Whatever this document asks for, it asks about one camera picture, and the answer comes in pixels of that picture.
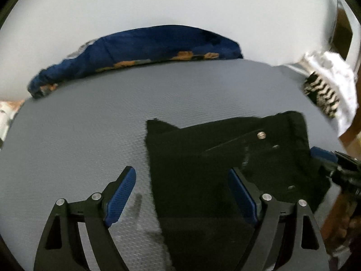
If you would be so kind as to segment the person's right hand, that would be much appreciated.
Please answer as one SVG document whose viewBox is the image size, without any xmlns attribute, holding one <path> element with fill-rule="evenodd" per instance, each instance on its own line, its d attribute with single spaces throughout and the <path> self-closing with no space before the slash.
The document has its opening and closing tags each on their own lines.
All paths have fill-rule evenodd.
<svg viewBox="0 0 361 271">
<path fill-rule="evenodd" d="M 321 236 L 329 252 L 348 247 L 360 237 L 360 201 L 341 190 L 321 228 Z"/>
</svg>

